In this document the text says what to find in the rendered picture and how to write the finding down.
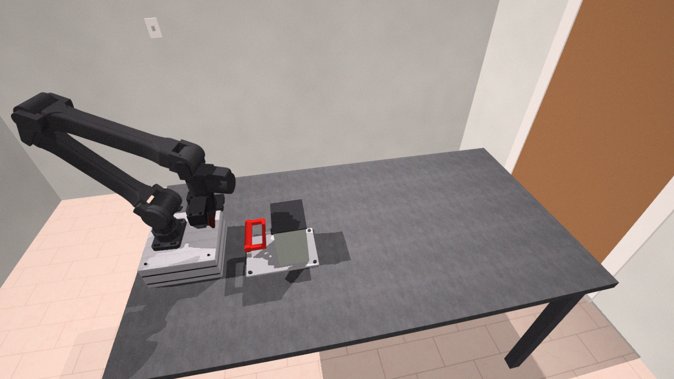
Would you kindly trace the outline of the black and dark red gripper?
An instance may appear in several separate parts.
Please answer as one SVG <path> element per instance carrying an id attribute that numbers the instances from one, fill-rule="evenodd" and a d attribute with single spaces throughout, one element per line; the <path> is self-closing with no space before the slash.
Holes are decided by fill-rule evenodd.
<path id="1" fill-rule="evenodd" d="M 203 193 L 202 196 L 204 196 L 204 195 L 207 194 L 208 192 L 209 192 L 209 191 Z M 191 196 L 195 196 L 195 197 L 199 197 L 198 195 L 194 195 L 194 194 L 192 194 L 192 193 L 190 193 L 190 195 L 191 195 Z M 216 211 L 220 211 L 220 210 L 223 211 L 223 210 L 224 210 L 223 204 L 225 203 L 225 197 L 224 197 L 224 194 L 217 194 L 217 195 L 215 195 L 215 196 L 216 196 L 216 201 L 217 201 L 216 209 L 215 209 L 215 210 L 212 210 L 212 211 L 209 211 L 209 212 L 210 212 L 210 213 L 209 213 L 209 226 L 211 226 L 211 228 L 215 228 L 215 226 L 216 226 L 216 220 L 215 220 L 215 218 L 216 218 Z M 186 211 L 185 211 L 186 214 L 187 214 L 187 212 L 188 212 L 188 209 L 189 209 L 189 205 L 187 204 L 187 209 L 186 209 Z M 214 212 L 213 212 L 213 211 L 214 211 Z M 214 221 L 214 220 L 215 220 L 215 221 Z"/>

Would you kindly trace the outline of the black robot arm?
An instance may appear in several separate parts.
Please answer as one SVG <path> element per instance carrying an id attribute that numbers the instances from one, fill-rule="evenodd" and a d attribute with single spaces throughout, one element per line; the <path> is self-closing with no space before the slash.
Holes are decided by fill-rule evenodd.
<path id="1" fill-rule="evenodd" d="M 209 226 L 209 211 L 215 210 L 217 204 L 214 193 L 234 192 L 234 174 L 227 167 L 205 164 L 205 153 L 199 145 L 154 136 L 77 110 L 71 99 L 57 94 L 33 96 L 15 106 L 11 118 L 23 143 L 57 155 L 136 207 L 133 213 L 152 227 L 153 251 L 181 246 L 187 221 L 173 215 L 182 210 L 182 197 L 158 183 L 151 187 L 138 182 L 69 134 L 141 156 L 177 173 L 189 189 L 187 220 L 198 230 Z M 147 203 L 150 196 L 154 197 Z"/>

